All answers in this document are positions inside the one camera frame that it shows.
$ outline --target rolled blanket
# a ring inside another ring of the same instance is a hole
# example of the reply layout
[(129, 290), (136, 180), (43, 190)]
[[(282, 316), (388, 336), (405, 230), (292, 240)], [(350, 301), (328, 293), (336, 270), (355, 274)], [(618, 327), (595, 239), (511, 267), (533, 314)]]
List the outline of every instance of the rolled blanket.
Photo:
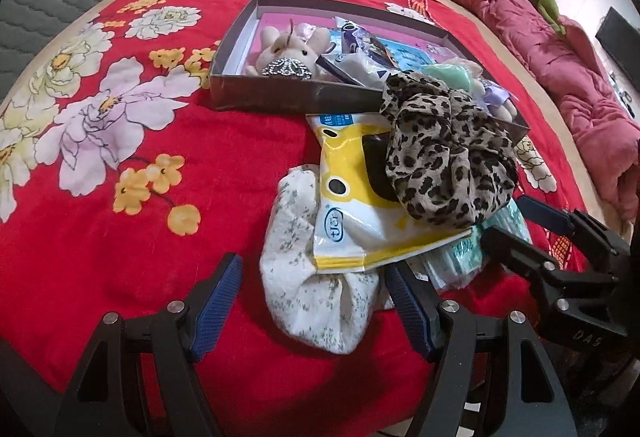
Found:
[(633, 220), (640, 126), (618, 103), (575, 23), (564, 20), (570, 27), (564, 38), (528, 0), (453, 1), (482, 20), (551, 96), (598, 194), (622, 219)]

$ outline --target mint green object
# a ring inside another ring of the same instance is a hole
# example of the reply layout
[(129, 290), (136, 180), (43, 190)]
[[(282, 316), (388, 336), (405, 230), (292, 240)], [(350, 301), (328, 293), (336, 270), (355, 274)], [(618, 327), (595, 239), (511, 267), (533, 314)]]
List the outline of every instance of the mint green object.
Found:
[(420, 67), (420, 72), (445, 82), (449, 89), (462, 89), (468, 93), (471, 92), (469, 71), (460, 65), (423, 65)]

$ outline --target yellow and white package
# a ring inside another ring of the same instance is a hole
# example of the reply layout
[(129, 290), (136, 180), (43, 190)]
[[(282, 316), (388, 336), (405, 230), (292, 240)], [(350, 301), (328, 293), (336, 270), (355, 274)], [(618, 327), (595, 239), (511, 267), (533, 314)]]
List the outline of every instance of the yellow and white package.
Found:
[(385, 118), (339, 114), (307, 121), (322, 146), (314, 231), (318, 273), (366, 271), (470, 234), (416, 221), (398, 202), (385, 173), (384, 135), (391, 130)]

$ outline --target television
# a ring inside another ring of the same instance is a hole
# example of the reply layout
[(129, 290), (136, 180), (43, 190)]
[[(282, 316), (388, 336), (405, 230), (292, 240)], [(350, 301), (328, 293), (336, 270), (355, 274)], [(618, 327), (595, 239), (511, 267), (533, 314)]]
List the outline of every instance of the television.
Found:
[(640, 91), (640, 32), (609, 8), (596, 38), (633, 87)]

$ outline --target blue label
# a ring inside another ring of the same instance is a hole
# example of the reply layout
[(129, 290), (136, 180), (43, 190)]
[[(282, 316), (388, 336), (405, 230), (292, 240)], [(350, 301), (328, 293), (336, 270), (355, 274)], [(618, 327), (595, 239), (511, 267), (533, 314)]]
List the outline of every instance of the blue label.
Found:
[(320, 123), (327, 125), (327, 127), (346, 127), (347, 125), (353, 125), (353, 116), (351, 114), (322, 114), (320, 116)]
[(324, 232), (334, 242), (340, 242), (344, 236), (343, 219), (344, 216), (338, 208), (331, 208), (324, 217)]

